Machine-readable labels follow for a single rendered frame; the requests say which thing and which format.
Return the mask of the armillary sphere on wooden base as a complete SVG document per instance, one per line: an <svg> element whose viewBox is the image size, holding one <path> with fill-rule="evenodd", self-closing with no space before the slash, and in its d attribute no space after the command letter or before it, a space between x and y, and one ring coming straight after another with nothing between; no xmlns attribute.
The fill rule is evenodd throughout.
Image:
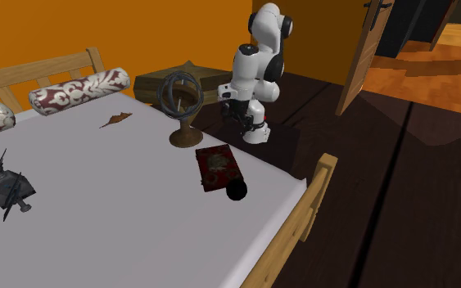
<svg viewBox="0 0 461 288"><path fill-rule="evenodd" d="M182 70L168 74L158 86L156 98L162 112L179 121L179 129L169 136L170 144L178 148L199 144L202 132L189 123L189 118L197 114L204 101L204 92L195 78Z"/></svg>

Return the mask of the dark red patterned book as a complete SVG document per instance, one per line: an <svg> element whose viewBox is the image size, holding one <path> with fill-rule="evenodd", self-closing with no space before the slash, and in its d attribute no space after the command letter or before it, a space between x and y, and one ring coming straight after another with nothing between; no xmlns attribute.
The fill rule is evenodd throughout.
<svg viewBox="0 0 461 288"><path fill-rule="evenodd" d="M196 149L204 192L225 188L232 180L244 180L229 144Z"/></svg>

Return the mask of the black round object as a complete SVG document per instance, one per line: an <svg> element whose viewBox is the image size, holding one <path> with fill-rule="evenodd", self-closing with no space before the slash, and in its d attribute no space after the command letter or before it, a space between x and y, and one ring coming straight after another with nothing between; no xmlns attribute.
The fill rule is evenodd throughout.
<svg viewBox="0 0 461 288"><path fill-rule="evenodd" d="M225 190L227 197L234 201L240 201L247 195L247 185L242 179L231 180Z"/></svg>

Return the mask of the olive wooden nightstand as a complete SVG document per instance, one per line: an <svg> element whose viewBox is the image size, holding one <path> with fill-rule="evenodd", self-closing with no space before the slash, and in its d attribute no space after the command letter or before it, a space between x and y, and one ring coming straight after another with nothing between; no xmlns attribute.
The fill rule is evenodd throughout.
<svg viewBox="0 0 461 288"><path fill-rule="evenodd" d="M204 92L204 105L216 103L218 86L229 83L232 79L231 71L206 68L186 61L182 65L138 75L133 84L135 98L144 103L158 104L157 88L167 75L178 70L188 72L197 80Z"/></svg>

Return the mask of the brown leaf-shaped object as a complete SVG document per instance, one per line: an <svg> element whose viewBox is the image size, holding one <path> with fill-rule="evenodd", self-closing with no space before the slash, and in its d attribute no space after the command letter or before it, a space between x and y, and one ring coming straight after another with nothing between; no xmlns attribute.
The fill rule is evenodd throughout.
<svg viewBox="0 0 461 288"><path fill-rule="evenodd" d="M101 128L104 128L110 124L116 124L121 122L124 119L127 119L129 116L131 116L132 113L125 113L125 112L120 112L118 115L112 115L108 122L104 125L101 126Z"/></svg>

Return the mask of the wooden bed with white mattress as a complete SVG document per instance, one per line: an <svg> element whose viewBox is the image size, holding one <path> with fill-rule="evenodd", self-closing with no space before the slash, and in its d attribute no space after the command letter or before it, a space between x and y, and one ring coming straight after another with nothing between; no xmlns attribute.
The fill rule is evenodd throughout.
<svg viewBox="0 0 461 288"><path fill-rule="evenodd" d="M104 128L112 115L132 113ZM337 160L312 183L238 149L246 197L204 192L178 123L115 93L0 133L6 168L35 188L0 211L0 288L271 288L309 234Z"/></svg>

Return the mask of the grey spiked spaceship figure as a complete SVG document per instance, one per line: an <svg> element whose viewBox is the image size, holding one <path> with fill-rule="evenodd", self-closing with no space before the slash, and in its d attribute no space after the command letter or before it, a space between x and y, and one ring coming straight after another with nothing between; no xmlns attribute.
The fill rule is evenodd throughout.
<svg viewBox="0 0 461 288"><path fill-rule="evenodd" d="M36 193L29 180L22 174L9 169L4 169L3 158L6 151L0 157L0 208L4 210L3 222L7 220L14 206L18 206L21 213L28 212L32 206L25 199Z"/></svg>

